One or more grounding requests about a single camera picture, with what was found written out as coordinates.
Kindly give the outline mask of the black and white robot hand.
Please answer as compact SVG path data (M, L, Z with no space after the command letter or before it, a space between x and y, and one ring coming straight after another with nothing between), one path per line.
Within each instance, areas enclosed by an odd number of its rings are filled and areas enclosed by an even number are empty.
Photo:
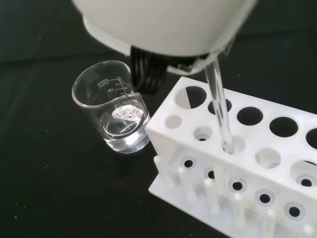
M131 59L136 92L155 94L168 72L202 71L225 52L254 0L76 0L87 32Z

